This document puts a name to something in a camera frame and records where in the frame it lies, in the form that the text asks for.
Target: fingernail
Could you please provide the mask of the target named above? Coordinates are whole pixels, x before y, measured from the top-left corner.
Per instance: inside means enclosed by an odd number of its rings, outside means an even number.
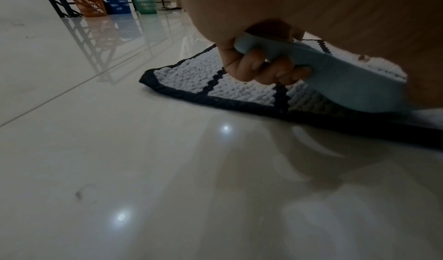
[[[275,75],[275,78],[280,78],[281,76],[283,76],[283,75],[285,75],[285,74],[288,74],[289,72],[288,71],[279,71],[279,72],[277,72],[277,74]]]
[[[300,67],[297,72],[292,76],[292,80],[300,80],[309,77],[312,74],[310,67]]]
[[[262,64],[263,64],[262,61],[253,62],[252,65],[251,65],[251,70],[252,71],[258,70],[260,68],[260,66],[262,66]]]

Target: light blue handle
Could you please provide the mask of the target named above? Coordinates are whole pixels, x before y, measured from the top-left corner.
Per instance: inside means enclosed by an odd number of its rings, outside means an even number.
[[[405,82],[350,64],[306,44],[244,33],[235,39],[234,47],[243,54],[252,48],[260,48],[269,60],[286,55],[296,65],[309,66],[314,73],[304,81],[344,107],[369,113],[412,110],[403,99]]]

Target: floor mat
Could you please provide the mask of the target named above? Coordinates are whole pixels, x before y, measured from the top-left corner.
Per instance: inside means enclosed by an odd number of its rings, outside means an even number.
[[[386,60],[361,60],[323,40],[304,43],[371,68],[374,74],[404,79],[401,69]],[[291,86],[240,82],[226,74],[215,46],[175,65],[150,69],[140,79],[154,91],[191,103],[252,113],[299,124],[443,150],[443,109],[409,114],[369,114],[331,102],[303,81]]]

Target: tile floor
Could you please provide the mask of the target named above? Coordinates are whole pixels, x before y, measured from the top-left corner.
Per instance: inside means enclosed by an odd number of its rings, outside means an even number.
[[[443,258],[442,153],[139,84],[211,45],[185,13],[0,41],[0,259]]]

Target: black rug border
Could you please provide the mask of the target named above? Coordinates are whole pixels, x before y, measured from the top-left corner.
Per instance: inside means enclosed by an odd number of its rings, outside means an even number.
[[[180,60],[174,65],[165,67],[177,67],[186,60],[198,57],[201,54],[209,52],[215,47],[216,46],[214,44],[205,49],[203,52],[198,53],[191,58]],[[197,103],[208,107],[266,116],[298,124],[304,124],[317,128],[346,133],[354,136],[382,139],[397,143],[420,145],[427,148],[443,150],[443,145],[440,143],[441,138],[443,137],[443,131],[438,129],[384,122],[380,121],[381,119],[384,119],[383,116],[380,117],[379,115],[371,114],[367,114],[367,119],[350,119],[320,115],[303,111],[288,111],[286,113],[286,111],[283,109],[261,105],[258,103],[243,102],[221,97],[211,97],[205,94],[195,94],[187,91],[181,91],[160,84],[153,72],[161,68],[164,67],[147,70],[142,75],[139,82],[162,95],[166,95],[179,100],[185,100],[191,103]]]

